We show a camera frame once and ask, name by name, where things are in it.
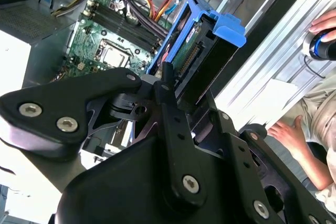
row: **orange wire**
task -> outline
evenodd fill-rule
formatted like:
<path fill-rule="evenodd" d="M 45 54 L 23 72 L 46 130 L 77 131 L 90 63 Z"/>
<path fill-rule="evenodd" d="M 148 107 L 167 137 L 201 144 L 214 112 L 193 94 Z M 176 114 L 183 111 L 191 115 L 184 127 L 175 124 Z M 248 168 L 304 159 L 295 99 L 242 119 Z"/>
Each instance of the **orange wire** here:
<path fill-rule="evenodd" d="M 167 9 L 167 7 L 170 5 L 170 3 L 172 2 L 173 0 L 166 0 L 164 1 L 164 6 L 161 8 L 161 9 L 158 9 L 158 12 L 156 13 L 156 16 L 155 16 L 155 21 L 159 21 L 159 19 L 161 18 L 163 12 Z"/>

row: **green circuit board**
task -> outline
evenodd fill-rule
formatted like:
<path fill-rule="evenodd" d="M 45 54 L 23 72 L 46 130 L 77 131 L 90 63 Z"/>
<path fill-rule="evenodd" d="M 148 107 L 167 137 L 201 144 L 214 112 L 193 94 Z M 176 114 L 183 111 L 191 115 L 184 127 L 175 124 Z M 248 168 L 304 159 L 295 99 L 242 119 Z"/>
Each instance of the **green circuit board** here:
<path fill-rule="evenodd" d="M 129 60 L 122 67 L 129 68 L 140 76 L 146 72 L 153 60 L 153 56 L 148 51 L 83 17 L 78 24 L 78 29 L 67 57 L 66 69 L 68 69 L 68 73 L 66 76 L 75 77 L 112 68 L 113 66 L 96 59 L 97 52 L 102 46 L 102 41 L 108 41 L 116 50 L 127 54 Z"/>
<path fill-rule="evenodd" d="M 184 73 L 190 62 L 198 53 L 199 47 L 195 44 L 195 41 L 201 32 L 201 26 L 201 20 L 194 24 L 172 62 L 174 69 L 180 74 Z"/>
<path fill-rule="evenodd" d="M 91 1 L 109 7 L 115 0 Z M 171 27 L 171 24 L 165 24 L 165 20 L 162 19 L 159 24 L 166 25 L 167 29 Z M 113 67 L 126 67 L 141 76 L 146 73 L 153 60 L 154 55 L 150 52 L 130 43 L 84 15 L 79 17 L 74 33 L 65 63 L 56 79 L 82 76 Z M 125 61 L 121 60 L 120 66 L 110 64 L 105 59 L 97 57 L 99 54 L 108 56 L 112 62 L 115 61 L 113 56 Z"/>

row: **black plastic part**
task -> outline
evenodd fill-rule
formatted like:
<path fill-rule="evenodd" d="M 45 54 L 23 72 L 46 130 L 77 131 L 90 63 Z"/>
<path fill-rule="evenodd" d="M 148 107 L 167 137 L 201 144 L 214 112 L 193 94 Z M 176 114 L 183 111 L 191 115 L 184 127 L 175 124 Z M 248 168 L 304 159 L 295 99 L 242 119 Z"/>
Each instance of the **black plastic part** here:
<path fill-rule="evenodd" d="M 309 45 L 311 58 L 315 60 L 336 60 L 336 40 L 330 42 L 319 41 L 325 34 L 331 31 L 334 31 L 334 29 L 324 30 L 315 35 Z"/>
<path fill-rule="evenodd" d="M 325 223 L 326 220 L 333 223 L 333 219 L 321 208 L 321 204 L 304 188 L 265 141 L 253 139 L 248 131 L 244 131 L 240 138 L 246 141 L 249 149 L 267 168 L 260 177 L 263 188 L 274 186 L 281 194 L 286 217 L 285 223 L 311 223 L 309 215 L 314 216 L 319 223 Z"/>
<path fill-rule="evenodd" d="M 245 161 L 251 162 L 251 156 L 248 158 L 248 153 L 238 149 L 236 145 L 240 142 L 237 138 L 229 134 L 224 137 L 223 140 L 232 143 L 232 148 L 239 152 L 234 160 L 236 164 L 198 148 L 194 149 L 192 157 L 184 156 L 185 160 L 200 164 L 201 173 L 206 178 L 207 200 L 196 211 L 172 208 L 167 201 L 163 193 L 166 181 L 162 176 L 167 173 L 163 169 L 166 156 L 161 152 L 162 139 L 152 137 L 75 178 L 62 195 L 56 213 L 57 223 L 282 223 L 267 204 L 258 178 L 251 178 L 255 170 L 244 165 Z M 237 180 L 243 182 L 239 187 L 236 175 L 239 176 Z M 249 197 L 242 204 L 239 195 Z M 253 200 L 256 198 L 269 207 L 268 220 L 254 210 Z"/>
<path fill-rule="evenodd" d="M 74 158 L 88 135 L 102 125 L 118 123 L 119 119 L 104 118 L 100 113 L 105 102 L 118 93 L 136 92 L 140 86 L 140 78 L 131 70 L 115 68 L 8 93 L 0 97 L 0 138 L 44 157 Z M 18 108 L 24 103 L 38 104 L 42 114 L 34 118 L 21 115 Z M 57 128 L 57 120 L 65 116 L 77 121 L 75 132 Z"/>
<path fill-rule="evenodd" d="M 243 132 L 243 131 L 255 132 L 262 139 L 264 139 L 267 136 L 267 130 L 265 126 L 258 124 L 258 123 L 252 123 L 252 124 L 245 125 L 243 128 L 239 130 L 239 132 Z"/>

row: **silver screw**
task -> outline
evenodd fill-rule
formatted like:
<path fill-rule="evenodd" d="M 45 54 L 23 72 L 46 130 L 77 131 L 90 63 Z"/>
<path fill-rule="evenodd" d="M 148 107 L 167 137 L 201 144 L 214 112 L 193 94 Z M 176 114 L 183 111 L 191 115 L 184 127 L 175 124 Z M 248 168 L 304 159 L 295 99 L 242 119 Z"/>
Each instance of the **silver screw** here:
<path fill-rule="evenodd" d="M 311 223 L 320 224 L 319 221 L 313 215 L 309 215 L 308 217 L 309 217 Z"/>
<path fill-rule="evenodd" d="M 161 87 L 163 87 L 165 90 L 169 90 L 169 87 L 164 84 L 162 84 Z"/>
<path fill-rule="evenodd" d="M 229 116 L 227 114 L 225 114 L 224 112 L 222 113 L 222 117 L 225 119 L 225 120 L 229 120 Z"/>
<path fill-rule="evenodd" d="M 255 133 L 251 132 L 251 133 L 250 133 L 250 136 L 251 136 L 254 140 L 258 140 L 258 136 L 257 136 Z"/>
<path fill-rule="evenodd" d="M 61 131 L 64 132 L 74 132 L 78 128 L 77 121 L 67 116 L 58 119 L 56 125 Z"/>
<path fill-rule="evenodd" d="M 132 81 L 135 81 L 135 77 L 131 74 L 126 75 L 126 77 Z"/>
<path fill-rule="evenodd" d="M 182 179 L 183 186 L 192 194 L 197 194 L 199 192 L 199 184 L 193 176 L 185 175 Z"/>
<path fill-rule="evenodd" d="M 42 108 L 34 103 L 25 103 L 19 107 L 19 112 L 21 115 L 27 116 L 29 118 L 34 118 L 41 115 Z"/>
<path fill-rule="evenodd" d="M 259 200 L 255 200 L 253 202 L 254 209 L 257 211 L 257 213 L 263 217 L 264 219 L 269 218 L 269 212 L 267 207 Z"/>

